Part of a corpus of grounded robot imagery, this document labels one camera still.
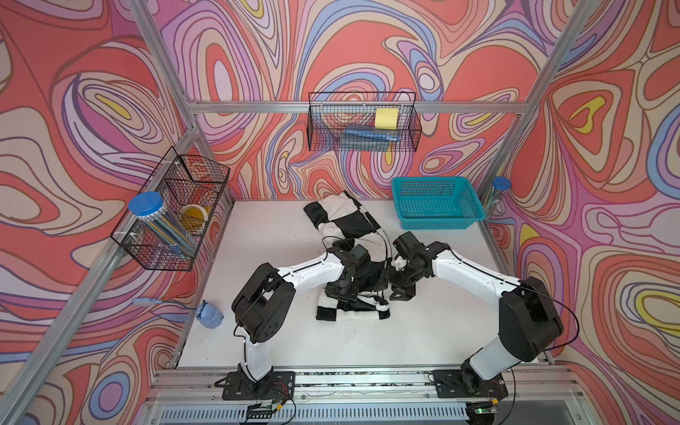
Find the black white checkered pillowcase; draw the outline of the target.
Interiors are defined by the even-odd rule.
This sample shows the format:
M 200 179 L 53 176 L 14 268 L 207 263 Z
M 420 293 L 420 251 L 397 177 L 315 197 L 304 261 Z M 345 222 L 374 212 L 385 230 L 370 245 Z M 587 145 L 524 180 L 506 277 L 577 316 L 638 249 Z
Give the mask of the black white checkered pillowcase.
M 373 321 L 391 317 L 385 297 L 388 287 L 388 267 L 392 261 L 389 238 L 361 203 L 343 192 L 329 195 L 304 207 L 313 226 L 322 235 L 327 247 L 350 251 L 363 247 L 370 258 L 355 277 L 355 299 L 339 299 L 327 286 L 319 295 L 316 320 L 319 322 Z

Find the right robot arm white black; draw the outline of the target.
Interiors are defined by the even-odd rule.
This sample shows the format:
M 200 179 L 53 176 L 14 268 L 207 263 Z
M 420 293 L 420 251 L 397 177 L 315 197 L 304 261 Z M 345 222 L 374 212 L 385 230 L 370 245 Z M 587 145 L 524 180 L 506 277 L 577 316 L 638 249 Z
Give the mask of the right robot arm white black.
M 494 307 L 498 335 L 467 358 L 460 367 L 460 385 L 475 394 L 482 385 L 522 362 L 531 362 L 564 331 L 554 299 L 536 278 L 521 280 L 468 260 L 449 244 L 423 244 L 407 232 L 393 242 L 397 257 L 389 267 L 392 300 L 410 300 L 424 278 L 439 278 Z

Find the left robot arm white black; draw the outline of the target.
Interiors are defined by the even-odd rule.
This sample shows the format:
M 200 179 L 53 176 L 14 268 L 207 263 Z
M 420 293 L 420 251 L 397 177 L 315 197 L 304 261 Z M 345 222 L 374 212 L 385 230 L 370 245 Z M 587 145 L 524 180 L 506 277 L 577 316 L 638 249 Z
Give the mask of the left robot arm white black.
M 268 341 L 283 327 L 297 294 L 329 285 L 331 297 L 354 301 L 359 295 L 358 278 L 370 264 L 368 251 L 357 245 L 349 251 L 332 246 L 295 266 L 258 266 L 231 306 L 237 327 L 245 333 L 240 369 L 246 379 L 257 384 L 273 371 Z

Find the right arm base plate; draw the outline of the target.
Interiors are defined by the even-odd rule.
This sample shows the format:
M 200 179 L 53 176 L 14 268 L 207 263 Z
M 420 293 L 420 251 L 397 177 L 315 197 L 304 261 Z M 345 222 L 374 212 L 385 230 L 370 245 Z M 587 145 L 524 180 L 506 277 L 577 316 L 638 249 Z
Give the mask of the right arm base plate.
M 437 369 L 431 372 L 439 398 L 485 398 L 502 400 L 508 396 L 508 388 L 501 374 L 485 381 L 473 371 L 460 369 Z

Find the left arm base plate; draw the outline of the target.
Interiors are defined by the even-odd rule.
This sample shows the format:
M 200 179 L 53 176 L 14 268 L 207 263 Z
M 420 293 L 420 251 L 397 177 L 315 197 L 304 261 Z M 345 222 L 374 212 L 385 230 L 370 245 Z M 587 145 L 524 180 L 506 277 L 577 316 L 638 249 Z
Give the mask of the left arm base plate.
M 214 383 L 222 389 L 225 401 L 286 400 L 294 395 L 296 374 L 292 371 L 270 371 L 261 380 L 253 381 L 239 369 Z

